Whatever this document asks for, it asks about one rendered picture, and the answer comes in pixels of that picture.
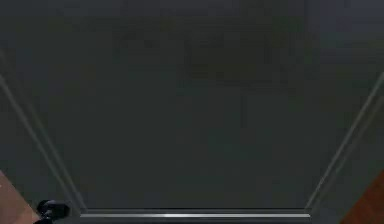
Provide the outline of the dark grey room door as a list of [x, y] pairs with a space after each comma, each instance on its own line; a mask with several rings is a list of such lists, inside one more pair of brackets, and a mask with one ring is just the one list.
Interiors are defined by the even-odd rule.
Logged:
[[384, 171], [384, 0], [0, 0], [0, 170], [61, 224], [339, 224]]

